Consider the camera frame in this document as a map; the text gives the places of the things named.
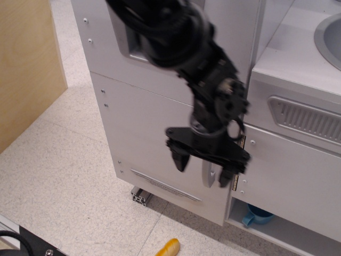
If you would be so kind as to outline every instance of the yellow object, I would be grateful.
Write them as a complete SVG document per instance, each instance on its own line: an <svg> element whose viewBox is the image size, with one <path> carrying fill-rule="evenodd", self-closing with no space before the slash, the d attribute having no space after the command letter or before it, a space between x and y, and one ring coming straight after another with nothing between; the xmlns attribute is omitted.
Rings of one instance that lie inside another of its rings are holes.
<svg viewBox="0 0 341 256"><path fill-rule="evenodd" d="M179 250L180 242L178 239L173 238L155 256L176 256Z"/></svg>

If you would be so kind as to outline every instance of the blue mug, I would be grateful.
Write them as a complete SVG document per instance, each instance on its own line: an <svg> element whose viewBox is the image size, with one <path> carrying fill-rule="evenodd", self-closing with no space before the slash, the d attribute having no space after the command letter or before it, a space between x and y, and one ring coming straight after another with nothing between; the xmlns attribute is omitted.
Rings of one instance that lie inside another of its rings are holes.
<svg viewBox="0 0 341 256"><path fill-rule="evenodd" d="M272 213L264 211L263 209L255 207L251 204L247 204L247 209L249 212L241 221L247 227L252 223L266 224L274 217Z"/></svg>

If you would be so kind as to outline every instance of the robotic arm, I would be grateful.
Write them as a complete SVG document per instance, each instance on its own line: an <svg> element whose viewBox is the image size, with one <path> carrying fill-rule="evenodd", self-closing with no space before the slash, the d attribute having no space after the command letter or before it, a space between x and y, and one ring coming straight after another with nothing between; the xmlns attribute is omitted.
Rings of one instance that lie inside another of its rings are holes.
<svg viewBox="0 0 341 256"><path fill-rule="evenodd" d="M190 127L166 130L177 169L190 155L222 166L221 187L244 173L250 155L228 134L247 112L244 85L224 51L214 42L214 27L188 0L106 0L121 20L140 36L141 49L155 66L174 70L193 93Z"/></svg>

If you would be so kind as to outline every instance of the countertop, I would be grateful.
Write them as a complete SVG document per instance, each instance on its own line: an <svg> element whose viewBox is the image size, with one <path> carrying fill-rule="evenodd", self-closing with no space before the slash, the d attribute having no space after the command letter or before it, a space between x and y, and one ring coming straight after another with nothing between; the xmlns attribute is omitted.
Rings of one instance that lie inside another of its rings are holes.
<svg viewBox="0 0 341 256"><path fill-rule="evenodd" d="M341 2L336 0L296 0L254 67L254 77L293 82L286 84L291 90L341 103L341 71L320 54L314 42L318 24L340 12Z"/></svg>

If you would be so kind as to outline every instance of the cabinet panel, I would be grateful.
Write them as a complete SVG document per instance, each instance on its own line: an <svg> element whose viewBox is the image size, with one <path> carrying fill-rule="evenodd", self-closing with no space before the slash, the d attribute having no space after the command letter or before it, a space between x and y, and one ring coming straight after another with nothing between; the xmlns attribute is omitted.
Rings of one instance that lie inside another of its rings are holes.
<svg viewBox="0 0 341 256"><path fill-rule="evenodd" d="M87 0L86 4L84 0L71 2L90 71L192 104L190 90L173 71L160 70L120 53L110 18L114 14L108 10L105 0ZM259 1L255 0L205 1L205 12L216 25L217 42L234 62L244 83L250 71L258 7Z"/></svg>
<svg viewBox="0 0 341 256"><path fill-rule="evenodd" d="M239 182L232 196L340 242L341 158L247 128L245 150L252 159L239 177L247 182Z"/></svg>
<svg viewBox="0 0 341 256"><path fill-rule="evenodd" d="M217 180L205 187L202 160L195 157L179 172L166 146L165 129L188 126L192 107L96 73L91 76L117 177L222 225L229 188L220 188ZM220 170L215 171L219 177Z"/></svg>
<svg viewBox="0 0 341 256"><path fill-rule="evenodd" d="M248 101L251 105L249 108L250 113L245 116L244 121L247 124L341 154L339 144L276 124L269 106L271 97L280 97L321 111L340 115L341 102L338 95L327 91L313 90L308 86L253 71L248 91Z"/></svg>

